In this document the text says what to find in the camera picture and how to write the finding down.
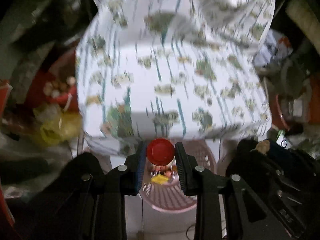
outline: red cap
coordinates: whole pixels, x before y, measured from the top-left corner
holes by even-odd
[[[153,165],[166,166],[174,158],[174,146],[166,139],[155,139],[147,147],[147,157]]]

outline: yellow plastic bag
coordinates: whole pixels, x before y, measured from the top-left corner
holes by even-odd
[[[60,113],[40,127],[40,135],[48,146],[77,137],[82,127],[79,113]]]

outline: basket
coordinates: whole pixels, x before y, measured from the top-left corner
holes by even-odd
[[[202,165],[212,172],[214,171],[216,163],[212,152],[204,140],[182,141],[182,144],[186,153],[196,158],[198,165]],[[180,188],[179,179],[164,185],[152,183],[151,175],[147,172],[147,166],[148,163],[146,163],[145,166],[142,187],[139,194],[153,209],[159,212],[177,214],[196,207],[196,196],[185,196]]]

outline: patterned cloth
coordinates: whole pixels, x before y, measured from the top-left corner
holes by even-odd
[[[76,50],[91,138],[261,135],[271,125],[252,56],[275,0],[94,0]]]

